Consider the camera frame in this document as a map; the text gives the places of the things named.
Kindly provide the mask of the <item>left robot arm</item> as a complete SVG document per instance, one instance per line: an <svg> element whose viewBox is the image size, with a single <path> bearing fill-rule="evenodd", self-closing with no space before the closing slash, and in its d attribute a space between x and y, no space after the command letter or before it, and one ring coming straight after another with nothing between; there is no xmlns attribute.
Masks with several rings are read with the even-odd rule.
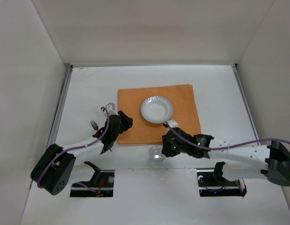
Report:
<svg viewBox="0 0 290 225"><path fill-rule="evenodd" d="M68 147L51 144L33 168L30 178L37 187L51 195L59 194L65 186L78 184L91 190L93 185L102 185L101 169L90 158L111 150L118 136L133 126L133 119L123 111L101 108L105 113L104 127L99 128L94 120L91 126L96 133L89 139Z"/></svg>

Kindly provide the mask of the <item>black plastic fork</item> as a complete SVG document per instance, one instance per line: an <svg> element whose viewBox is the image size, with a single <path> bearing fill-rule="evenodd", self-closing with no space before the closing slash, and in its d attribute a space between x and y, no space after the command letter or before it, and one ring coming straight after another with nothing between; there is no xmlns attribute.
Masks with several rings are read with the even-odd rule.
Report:
<svg viewBox="0 0 290 225"><path fill-rule="evenodd" d="M98 127L97 123L96 123L94 120L91 120L91 121L90 121L90 124L91 124L92 128L93 128L96 132L99 131L99 127Z"/></svg>

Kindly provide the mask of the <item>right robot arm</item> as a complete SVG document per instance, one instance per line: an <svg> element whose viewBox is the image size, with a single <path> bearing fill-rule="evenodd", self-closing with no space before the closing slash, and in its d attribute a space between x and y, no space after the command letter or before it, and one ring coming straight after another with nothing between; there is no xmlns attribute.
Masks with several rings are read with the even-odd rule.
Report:
<svg viewBox="0 0 290 225"><path fill-rule="evenodd" d="M269 182L290 187L290 151L284 144L290 142L278 138L230 144L211 135L185 133L180 128L170 128L162 136L162 154L175 157L181 153L193 158L218 159L213 178L220 184L239 179L266 179Z"/></svg>

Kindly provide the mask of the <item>white ridged plate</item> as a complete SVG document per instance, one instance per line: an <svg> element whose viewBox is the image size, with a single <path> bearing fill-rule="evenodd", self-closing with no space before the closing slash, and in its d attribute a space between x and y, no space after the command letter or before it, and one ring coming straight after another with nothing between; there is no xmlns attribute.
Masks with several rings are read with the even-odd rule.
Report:
<svg viewBox="0 0 290 225"><path fill-rule="evenodd" d="M146 121L153 124L161 124L171 118L173 106L165 97L152 96L143 101L140 111Z"/></svg>

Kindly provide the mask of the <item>clear plastic cup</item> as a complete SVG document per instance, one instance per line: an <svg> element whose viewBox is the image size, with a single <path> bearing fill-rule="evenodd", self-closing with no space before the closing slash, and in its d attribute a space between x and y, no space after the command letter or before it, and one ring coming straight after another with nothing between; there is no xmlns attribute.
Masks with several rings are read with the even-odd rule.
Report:
<svg viewBox="0 0 290 225"><path fill-rule="evenodd" d="M160 164L165 159L162 154L162 145L154 145L149 150L149 163L151 165Z"/></svg>

